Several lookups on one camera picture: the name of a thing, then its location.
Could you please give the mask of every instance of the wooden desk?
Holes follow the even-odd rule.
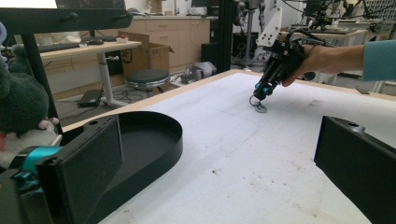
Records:
[[[64,49],[64,50],[45,52],[45,53],[41,53],[40,56],[43,62],[48,62],[48,61],[55,61],[55,60],[61,60],[67,58],[82,57],[90,54],[97,54],[99,67],[100,67],[100,75],[102,81],[104,82],[104,89],[105,89],[105,97],[102,98],[102,101],[109,105],[123,106],[127,104],[121,101],[117,101],[113,98],[110,75],[108,73],[105,53],[113,50],[136,48],[139,45],[141,45],[141,43],[136,41],[128,41],[128,43],[124,43],[124,44],[119,44],[117,42],[105,42],[105,44],[103,45],[92,45],[78,49]]]
[[[260,76],[232,70],[107,113],[169,115],[184,149],[101,223],[370,223],[313,162],[320,122],[348,119],[396,147],[396,97],[297,81],[276,88],[260,114],[248,102]]]

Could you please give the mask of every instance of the floor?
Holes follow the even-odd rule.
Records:
[[[249,67],[251,71],[261,72],[262,67]],[[374,86],[374,82],[363,82],[359,77],[343,75],[338,76],[336,79],[336,86],[350,88],[350,89],[358,89],[359,91],[371,91]],[[175,85],[172,85],[171,88],[167,91],[171,91],[176,88]],[[396,95],[396,87],[395,86],[385,86],[383,93],[389,95]],[[132,90],[127,86],[120,86],[113,89],[114,98],[116,100],[123,101],[127,104],[133,104],[135,102],[144,100],[147,98],[147,94],[145,91]],[[63,99],[61,101],[56,101],[56,109],[58,112],[58,116],[61,121],[62,126],[67,126],[68,124],[75,123],[80,120],[88,119],[90,117],[103,114],[107,111],[114,109],[114,106],[104,105],[103,103],[99,104],[97,107],[85,107],[79,108],[77,106],[78,100],[82,97],[76,96],[69,99]]]

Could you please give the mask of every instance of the black box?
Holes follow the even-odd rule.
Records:
[[[87,91],[78,101],[78,107],[95,107],[99,106],[102,97],[102,90]]]
[[[26,148],[0,173],[2,223],[98,223],[177,163],[182,134],[171,117],[135,111],[63,133],[57,152]]]
[[[219,45],[218,43],[201,45],[201,62],[210,62],[217,68],[219,65]]]
[[[323,117],[315,163],[373,223],[396,223],[396,149],[344,119]]]

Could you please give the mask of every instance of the drawer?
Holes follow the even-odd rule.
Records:
[[[178,30],[179,21],[177,20],[155,20],[146,21],[147,31],[170,31]]]
[[[177,31],[148,32],[149,42],[170,46],[172,49],[178,49],[179,35]]]

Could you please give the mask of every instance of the black stool seat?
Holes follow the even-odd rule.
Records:
[[[162,84],[170,79],[169,72],[161,69],[146,69],[132,72],[126,76],[125,82],[128,86],[143,89],[148,92],[148,96],[152,95],[152,88],[157,88],[160,92]]]

